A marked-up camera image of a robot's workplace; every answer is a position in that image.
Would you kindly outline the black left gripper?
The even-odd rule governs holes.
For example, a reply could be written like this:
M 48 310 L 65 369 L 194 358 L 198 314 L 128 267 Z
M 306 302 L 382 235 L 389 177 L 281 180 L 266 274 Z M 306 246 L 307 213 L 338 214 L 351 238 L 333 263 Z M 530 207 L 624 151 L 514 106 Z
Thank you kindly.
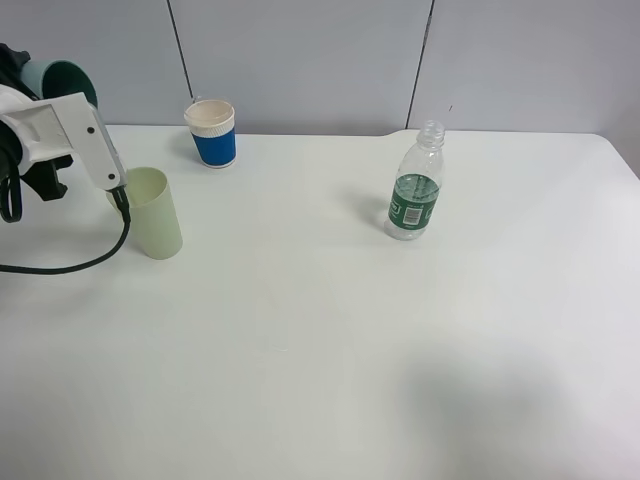
M 31 59 L 26 51 L 14 51 L 6 44 L 0 44 L 0 83 L 20 91 L 28 98 L 33 91 L 22 81 L 21 72 Z M 42 162 L 30 163 L 26 160 L 17 135 L 9 128 L 1 128 L 1 180 L 11 173 L 18 173 L 42 201 L 53 201 L 65 196 L 68 187 L 59 182 L 58 171 L 73 164 L 70 155 L 63 155 Z

